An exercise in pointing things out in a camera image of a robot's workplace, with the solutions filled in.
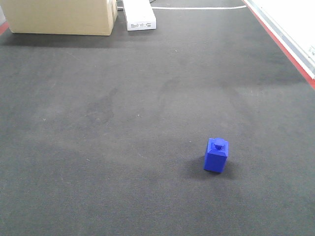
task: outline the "white box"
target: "white box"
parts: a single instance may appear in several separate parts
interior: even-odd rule
[[[127,30],[154,30],[157,19],[148,0],[123,0]]]

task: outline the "white cable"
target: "white cable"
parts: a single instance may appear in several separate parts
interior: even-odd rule
[[[157,10],[234,10],[246,8],[247,6],[231,6],[231,7],[162,7],[162,6],[153,6],[152,9]]]

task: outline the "blue toy block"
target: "blue toy block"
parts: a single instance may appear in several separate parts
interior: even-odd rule
[[[216,138],[209,139],[203,169],[222,173],[228,157],[228,141]]]

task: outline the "white wall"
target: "white wall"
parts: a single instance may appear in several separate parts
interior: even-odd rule
[[[253,0],[253,2],[282,28],[315,66],[315,0]]]
[[[0,25],[2,25],[4,22],[5,22],[5,17],[0,6]]]

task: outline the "red floor trim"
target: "red floor trim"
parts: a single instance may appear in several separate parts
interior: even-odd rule
[[[291,53],[285,48],[285,46],[277,39],[277,37],[268,29],[268,27],[257,16],[257,14],[251,9],[251,7],[249,5],[247,5],[247,7],[249,10],[251,10],[253,15],[257,18],[260,24],[265,28],[265,30],[272,37],[275,43],[281,48],[281,50],[284,52],[287,58],[292,62],[292,64],[297,68],[297,70],[303,75],[305,80],[313,87],[313,89],[315,89],[315,80],[313,80],[311,76],[303,69],[303,67],[296,61],[296,59],[291,55]]]
[[[0,26],[0,35],[3,34],[8,28],[9,28],[8,22],[4,22],[4,23]]]

